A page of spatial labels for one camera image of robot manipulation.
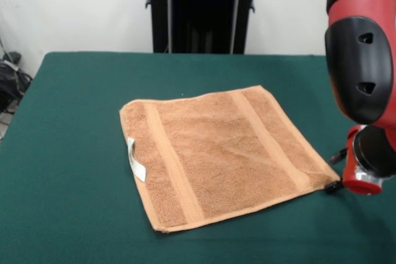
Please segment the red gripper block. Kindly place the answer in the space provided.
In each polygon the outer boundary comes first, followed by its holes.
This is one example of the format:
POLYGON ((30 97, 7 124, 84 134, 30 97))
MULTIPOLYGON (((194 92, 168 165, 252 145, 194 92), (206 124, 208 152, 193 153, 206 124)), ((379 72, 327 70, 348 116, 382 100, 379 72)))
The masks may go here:
POLYGON ((353 126, 347 136, 346 147, 330 157, 330 164, 337 164, 346 158, 342 181, 334 181, 324 187, 325 193, 334 194, 344 188, 359 195, 377 195, 382 192, 384 179, 376 177, 363 168, 354 151, 354 140, 365 125, 353 126))

